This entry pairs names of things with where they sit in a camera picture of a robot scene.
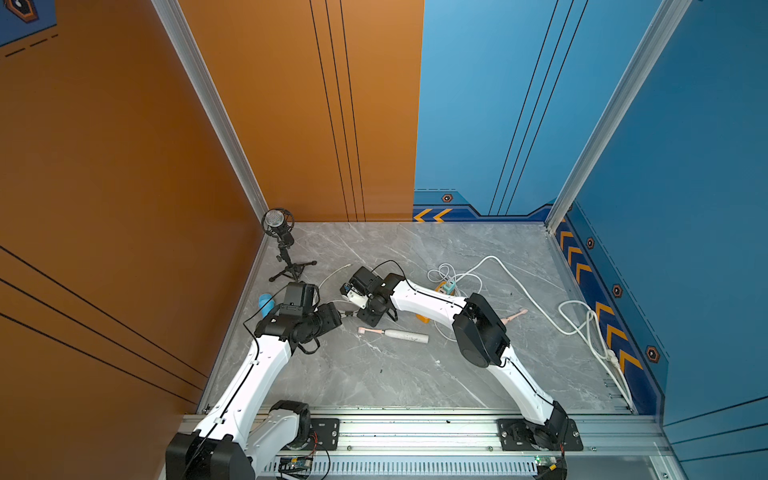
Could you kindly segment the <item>pink electric toothbrush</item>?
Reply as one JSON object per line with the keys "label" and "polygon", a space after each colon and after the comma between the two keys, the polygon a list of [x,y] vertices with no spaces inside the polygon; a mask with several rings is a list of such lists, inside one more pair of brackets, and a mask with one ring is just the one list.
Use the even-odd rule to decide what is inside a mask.
{"label": "pink electric toothbrush", "polygon": [[518,312],[501,319],[501,321],[504,325],[508,325],[513,320],[518,319],[527,313],[528,313],[528,309],[521,309]]}

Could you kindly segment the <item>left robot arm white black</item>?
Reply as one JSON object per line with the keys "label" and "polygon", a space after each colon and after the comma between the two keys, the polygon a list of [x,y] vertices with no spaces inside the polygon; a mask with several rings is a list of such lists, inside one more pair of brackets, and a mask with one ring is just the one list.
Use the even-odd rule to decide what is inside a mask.
{"label": "left robot arm white black", "polygon": [[283,301],[256,324],[250,349],[220,399],[190,433],[178,433],[165,452],[167,479],[255,479],[286,448],[314,451],[310,408],[281,400],[264,421],[256,417],[281,370],[305,345],[341,325],[333,303],[320,302],[314,284],[290,282]]}

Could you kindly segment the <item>orange power strip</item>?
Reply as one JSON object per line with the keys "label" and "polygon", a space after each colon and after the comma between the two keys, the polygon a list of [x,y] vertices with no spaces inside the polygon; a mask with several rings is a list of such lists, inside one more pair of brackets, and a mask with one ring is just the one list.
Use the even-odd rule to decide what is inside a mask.
{"label": "orange power strip", "polygon": [[[434,291],[435,291],[436,293],[439,293],[439,294],[441,294],[441,295],[446,295],[446,294],[440,293],[440,292],[438,291],[438,287],[439,287],[439,285],[440,285],[441,283],[443,283],[443,282],[447,282],[447,281],[441,281],[441,282],[439,282],[439,283],[438,283],[438,284],[435,286],[435,288],[434,288]],[[426,317],[426,316],[423,316],[423,315],[421,315],[421,314],[417,314],[417,315],[416,315],[416,318],[417,318],[418,320],[420,320],[420,321],[421,321],[422,323],[424,323],[424,324],[429,324],[429,323],[432,321],[432,319],[431,319],[431,318],[428,318],[428,317]]]}

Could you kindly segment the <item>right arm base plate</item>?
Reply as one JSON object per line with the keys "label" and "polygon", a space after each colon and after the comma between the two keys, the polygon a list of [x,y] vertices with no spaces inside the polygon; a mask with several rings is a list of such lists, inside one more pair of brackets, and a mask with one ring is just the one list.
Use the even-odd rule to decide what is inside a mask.
{"label": "right arm base plate", "polygon": [[504,451],[580,452],[584,444],[577,423],[567,418],[556,432],[554,427],[531,424],[523,419],[496,421]]}

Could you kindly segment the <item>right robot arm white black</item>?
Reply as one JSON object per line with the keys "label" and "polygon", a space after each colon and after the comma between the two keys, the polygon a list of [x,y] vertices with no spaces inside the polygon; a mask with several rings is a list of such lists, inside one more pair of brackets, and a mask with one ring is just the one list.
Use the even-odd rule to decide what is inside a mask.
{"label": "right robot arm white black", "polygon": [[357,317],[372,327],[384,315],[395,318],[399,312],[450,327],[461,355],[489,370],[520,409],[524,441],[540,450],[564,447],[567,413],[523,366],[505,324],[482,295],[451,296],[413,284],[396,273],[381,278],[366,267],[342,284],[340,293],[358,307]]}

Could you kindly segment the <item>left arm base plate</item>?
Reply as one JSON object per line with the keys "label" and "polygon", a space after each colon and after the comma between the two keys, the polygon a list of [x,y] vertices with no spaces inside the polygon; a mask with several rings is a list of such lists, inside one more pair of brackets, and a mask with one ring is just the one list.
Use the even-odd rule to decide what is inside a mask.
{"label": "left arm base plate", "polygon": [[294,438],[280,449],[312,451],[320,448],[335,451],[338,446],[340,425],[340,419],[333,417],[312,417],[310,420],[300,420]]}

